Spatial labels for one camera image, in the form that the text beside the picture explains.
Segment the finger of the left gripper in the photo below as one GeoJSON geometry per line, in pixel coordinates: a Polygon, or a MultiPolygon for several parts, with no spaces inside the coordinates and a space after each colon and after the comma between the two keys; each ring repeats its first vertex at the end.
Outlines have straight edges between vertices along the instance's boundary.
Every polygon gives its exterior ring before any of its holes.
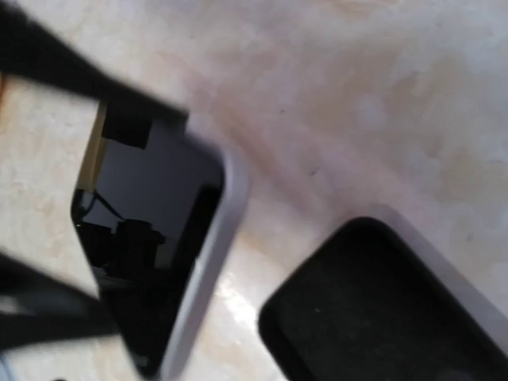
{"type": "Polygon", "coordinates": [[[129,116],[185,125],[188,112],[108,76],[21,7],[1,3],[1,71],[97,99],[129,116]]]}
{"type": "Polygon", "coordinates": [[[1,251],[3,352],[117,334],[99,299],[1,251]]]}

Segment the black phone silver edge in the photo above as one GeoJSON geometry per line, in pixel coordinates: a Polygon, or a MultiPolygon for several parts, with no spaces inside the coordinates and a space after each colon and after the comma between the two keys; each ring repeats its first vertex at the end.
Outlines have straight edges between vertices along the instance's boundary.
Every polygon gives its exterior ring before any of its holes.
{"type": "Polygon", "coordinates": [[[183,373],[247,189],[231,151],[158,117],[99,104],[71,219],[142,379],[183,373]]]}

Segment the black phone case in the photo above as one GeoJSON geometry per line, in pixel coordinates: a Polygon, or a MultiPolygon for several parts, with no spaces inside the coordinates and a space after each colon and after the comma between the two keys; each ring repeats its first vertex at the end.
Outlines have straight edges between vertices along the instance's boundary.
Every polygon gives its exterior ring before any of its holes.
{"type": "Polygon", "coordinates": [[[504,380],[507,354],[388,225],[342,225],[263,305],[290,380],[504,380]]]}

